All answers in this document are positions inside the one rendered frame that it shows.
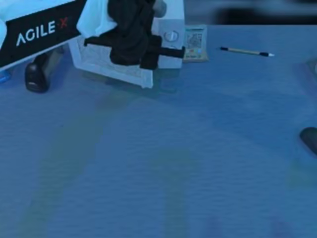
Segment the agile-x logo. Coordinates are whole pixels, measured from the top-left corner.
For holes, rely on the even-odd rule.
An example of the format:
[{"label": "agile-x logo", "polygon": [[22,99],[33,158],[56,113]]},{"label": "agile-x logo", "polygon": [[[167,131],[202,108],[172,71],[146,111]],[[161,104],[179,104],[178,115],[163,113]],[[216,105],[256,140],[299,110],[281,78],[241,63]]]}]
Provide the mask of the agile-x logo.
[{"label": "agile-x logo", "polygon": [[19,33],[16,46],[18,47],[21,44],[26,44],[27,42],[34,41],[35,39],[53,34],[56,32],[56,26],[58,26],[59,29],[64,29],[67,27],[67,22],[68,17],[60,18],[58,23],[56,23],[56,21],[50,21],[46,25],[41,24],[35,28],[28,29],[25,33]]}]

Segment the blue tablecloth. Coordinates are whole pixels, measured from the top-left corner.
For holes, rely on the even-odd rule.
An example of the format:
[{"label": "blue tablecloth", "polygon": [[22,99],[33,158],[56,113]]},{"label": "blue tablecloth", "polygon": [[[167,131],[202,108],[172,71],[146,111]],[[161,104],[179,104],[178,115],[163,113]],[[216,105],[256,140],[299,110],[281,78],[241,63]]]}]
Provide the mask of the blue tablecloth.
[{"label": "blue tablecloth", "polygon": [[298,139],[317,126],[316,38],[209,27],[210,60],[153,90],[99,82],[66,54],[37,95],[17,66],[0,87],[0,237],[316,237],[317,158]]}]

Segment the blue table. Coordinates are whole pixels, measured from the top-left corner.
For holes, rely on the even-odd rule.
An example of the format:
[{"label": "blue table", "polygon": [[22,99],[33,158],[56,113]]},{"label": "blue table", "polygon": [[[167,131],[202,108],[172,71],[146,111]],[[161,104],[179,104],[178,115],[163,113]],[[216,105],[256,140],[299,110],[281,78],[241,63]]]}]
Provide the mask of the blue table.
[{"label": "blue table", "polygon": [[0,88],[0,237],[316,237],[317,159],[298,140],[317,126],[316,38],[210,27],[209,62],[153,90],[89,80],[66,54],[37,95],[17,66]]}]

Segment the oven knob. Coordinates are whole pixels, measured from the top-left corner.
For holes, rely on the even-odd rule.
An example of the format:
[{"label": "oven knob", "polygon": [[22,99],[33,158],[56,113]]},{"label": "oven knob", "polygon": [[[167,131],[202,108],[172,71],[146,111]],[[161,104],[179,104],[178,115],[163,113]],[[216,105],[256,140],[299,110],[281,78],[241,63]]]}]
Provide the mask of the oven knob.
[{"label": "oven knob", "polygon": [[178,32],[176,31],[170,31],[164,33],[164,39],[168,42],[175,42],[178,40]]}]

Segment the blue object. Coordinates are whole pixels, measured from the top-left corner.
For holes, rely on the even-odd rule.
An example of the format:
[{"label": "blue object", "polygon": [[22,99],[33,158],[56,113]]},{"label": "blue object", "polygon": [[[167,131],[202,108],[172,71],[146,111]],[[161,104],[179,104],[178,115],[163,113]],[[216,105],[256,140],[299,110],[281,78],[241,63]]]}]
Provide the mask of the blue object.
[{"label": "blue object", "polygon": [[11,79],[11,74],[8,71],[4,70],[0,72],[0,83],[7,82],[10,79]]}]

